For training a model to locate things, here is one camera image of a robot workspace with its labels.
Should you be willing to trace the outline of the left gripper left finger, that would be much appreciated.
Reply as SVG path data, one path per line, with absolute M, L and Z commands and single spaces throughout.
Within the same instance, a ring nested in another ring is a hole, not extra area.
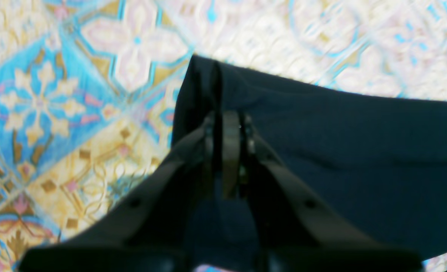
M 236 195 L 240 115 L 210 113 L 162 164 L 104 218 L 81 234 L 28 250 L 20 272 L 194 272 L 240 269 L 230 246 L 198 246 L 195 218 Z

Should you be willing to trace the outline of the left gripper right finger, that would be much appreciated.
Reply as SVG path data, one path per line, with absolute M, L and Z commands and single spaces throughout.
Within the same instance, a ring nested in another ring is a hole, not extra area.
M 293 174 L 239 114 L 246 178 L 258 231 L 257 272 L 421 272 L 419 255 L 373 240 Z

